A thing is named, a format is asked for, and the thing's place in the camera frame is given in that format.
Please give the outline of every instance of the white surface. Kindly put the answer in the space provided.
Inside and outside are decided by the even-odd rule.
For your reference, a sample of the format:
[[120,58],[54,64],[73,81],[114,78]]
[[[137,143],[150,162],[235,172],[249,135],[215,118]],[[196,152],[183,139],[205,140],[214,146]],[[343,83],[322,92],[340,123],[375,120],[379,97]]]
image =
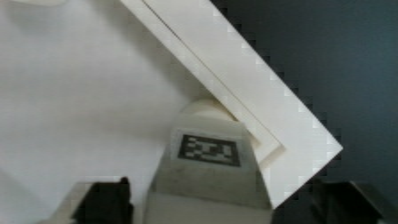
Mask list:
[[141,203],[175,118],[207,96],[120,1],[0,1],[2,224],[38,224],[77,183],[114,176]]
[[68,0],[11,0],[11,1],[24,2],[34,5],[56,6],[63,4]]
[[[263,153],[256,152],[256,156],[278,206],[335,158],[342,145],[212,2],[123,2],[260,140]],[[269,133],[283,147],[265,147]]]

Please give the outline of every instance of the white cardboard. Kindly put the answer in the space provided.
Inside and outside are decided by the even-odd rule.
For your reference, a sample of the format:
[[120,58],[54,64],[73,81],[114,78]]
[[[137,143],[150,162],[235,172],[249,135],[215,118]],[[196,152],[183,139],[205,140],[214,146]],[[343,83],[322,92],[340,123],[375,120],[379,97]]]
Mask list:
[[208,0],[123,0],[168,49],[246,123],[278,207],[342,151],[342,145]]

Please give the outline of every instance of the qr code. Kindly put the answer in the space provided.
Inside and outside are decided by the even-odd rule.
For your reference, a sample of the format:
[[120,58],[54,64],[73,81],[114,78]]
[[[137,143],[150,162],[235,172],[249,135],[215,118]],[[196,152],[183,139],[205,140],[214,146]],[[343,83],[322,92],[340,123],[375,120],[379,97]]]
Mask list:
[[221,139],[183,135],[178,158],[228,166],[240,166],[237,143]]

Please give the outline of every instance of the dark background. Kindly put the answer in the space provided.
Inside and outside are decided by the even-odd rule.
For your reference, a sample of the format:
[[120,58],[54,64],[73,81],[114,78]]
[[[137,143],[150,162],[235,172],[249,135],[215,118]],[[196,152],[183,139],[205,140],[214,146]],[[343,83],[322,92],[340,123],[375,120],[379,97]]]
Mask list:
[[[398,207],[398,1],[214,0],[345,150],[319,177]],[[313,223],[311,181],[274,223]]]

